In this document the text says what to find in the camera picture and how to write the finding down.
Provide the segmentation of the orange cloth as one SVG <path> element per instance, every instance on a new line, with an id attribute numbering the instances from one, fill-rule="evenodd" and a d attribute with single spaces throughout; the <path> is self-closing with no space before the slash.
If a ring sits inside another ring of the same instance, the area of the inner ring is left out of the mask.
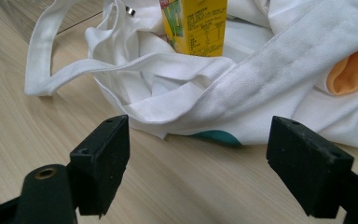
<path id="1" fill-rule="evenodd" d="M 358 51 L 336 63 L 325 81 L 326 88 L 334 95 L 358 91 Z"/>

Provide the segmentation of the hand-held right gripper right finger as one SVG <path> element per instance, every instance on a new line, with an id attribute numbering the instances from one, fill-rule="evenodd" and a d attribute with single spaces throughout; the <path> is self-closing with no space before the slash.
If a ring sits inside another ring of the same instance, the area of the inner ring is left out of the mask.
<path id="1" fill-rule="evenodd" d="M 334 218 L 354 157 L 303 124 L 272 118 L 267 160 L 308 216 Z"/>

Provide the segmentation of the white canvas tote bag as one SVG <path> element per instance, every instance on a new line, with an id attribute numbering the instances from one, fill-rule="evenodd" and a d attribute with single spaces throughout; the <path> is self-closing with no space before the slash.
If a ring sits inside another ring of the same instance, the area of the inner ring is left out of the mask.
<path id="1" fill-rule="evenodd" d="M 358 51 L 358 0 L 228 0 L 220 57 L 174 51 L 158 0 L 103 0 L 101 23 L 85 33 L 87 58 L 52 72 L 55 35 L 77 1 L 54 0 L 39 17 L 27 94 L 48 96 L 92 74 L 133 128 L 158 137 L 264 144 L 272 117 L 282 116 L 358 147 L 358 91 L 334 95 L 325 84 L 335 64 Z"/>

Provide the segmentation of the yellow drink carton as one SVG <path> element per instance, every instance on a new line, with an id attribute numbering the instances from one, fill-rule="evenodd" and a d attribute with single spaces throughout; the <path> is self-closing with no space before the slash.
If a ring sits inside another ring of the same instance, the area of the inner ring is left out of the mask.
<path id="1" fill-rule="evenodd" d="M 159 0 L 168 43 L 178 53 L 223 55 L 227 0 Z"/>

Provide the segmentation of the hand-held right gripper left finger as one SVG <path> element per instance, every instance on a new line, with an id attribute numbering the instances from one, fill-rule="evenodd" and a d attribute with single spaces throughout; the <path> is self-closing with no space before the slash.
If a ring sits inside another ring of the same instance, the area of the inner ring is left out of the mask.
<path id="1" fill-rule="evenodd" d="M 103 121 L 71 153 L 69 175 L 81 216 L 104 216 L 130 158 L 129 117 Z"/>

